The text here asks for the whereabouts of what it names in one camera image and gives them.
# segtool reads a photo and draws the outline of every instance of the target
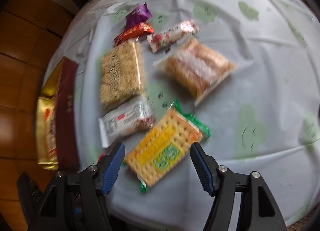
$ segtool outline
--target white snack package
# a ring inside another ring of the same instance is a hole
[[[148,99],[138,95],[117,109],[98,118],[102,148],[107,148],[117,138],[153,127],[156,119]]]

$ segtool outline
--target purple candy package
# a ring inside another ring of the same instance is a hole
[[[130,29],[141,22],[146,22],[148,19],[152,18],[152,15],[147,8],[147,3],[145,3],[136,7],[125,18],[127,20],[125,27],[126,29]]]

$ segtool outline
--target white tablecloth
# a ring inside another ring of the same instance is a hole
[[[234,172],[259,171],[290,225],[319,201],[320,24],[300,0],[94,0],[70,25],[49,63],[44,83],[63,56],[79,63],[75,124],[81,170],[105,152],[101,115],[100,58],[124,30],[124,16],[147,2],[155,31],[193,18],[199,41],[237,64],[237,69],[196,108],[190,94],[152,63],[142,42],[147,92],[160,117],[163,103],[178,98],[185,112],[209,125],[207,154]],[[158,100],[159,92],[164,93]],[[145,133],[122,140],[129,152]],[[122,167],[107,196],[110,212],[156,230],[202,230],[212,206],[187,156],[146,194],[137,177]],[[230,231],[236,229],[240,195]]]

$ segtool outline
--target metal bolt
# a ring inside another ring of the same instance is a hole
[[[97,170],[97,166],[96,166],[96,165],[90,165],[90,166],[88,167],[88,170],[94,172],[94,171]]]
[[[224,166],[224,165],[220,165],[218,169],[219,169],[220,171],[222,171],[222,172],[225,172],[225,171],[228,170],[228,168],[227,168],[226,166]]]
[[[56,177],[57,177],[57,178],[61,178],[62,175],[63,175],[63,172],[62,172],[62,171],[57,171],[57,172],[56,172]]]
[[[259,178],[259,177],[260,177],[260,173],[257,172],[257,171],[254,171],[254,172],[252,172],[252,176],[253,176],[254,178]]]

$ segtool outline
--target tiled floor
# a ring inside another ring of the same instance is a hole
[[[19,175],[27,172],[42,190],[53,175],[37,164],[36,99],[72,19],[51,0],[10,0],[0,13],[0,212],[14,231],[27,230]]]

